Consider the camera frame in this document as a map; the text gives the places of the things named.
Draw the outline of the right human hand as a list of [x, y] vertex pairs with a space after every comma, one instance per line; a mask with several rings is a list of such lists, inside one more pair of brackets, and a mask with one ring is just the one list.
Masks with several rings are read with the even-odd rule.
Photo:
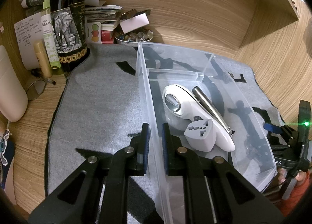
[[[278, 168], [278, 183], [282, 184], [285, 182], [286, 179], [291, 178], [290, 176], [290, 172], [288, 172], [286, 169], [284, 168]], [[309, 176], [309, 172], [304, 172], [304, 171], [298, 171], [298, 173], [295, 176], [296, 179], [296, 185], [302, 185], [303, 183], [305, 183], [307, 177]]]

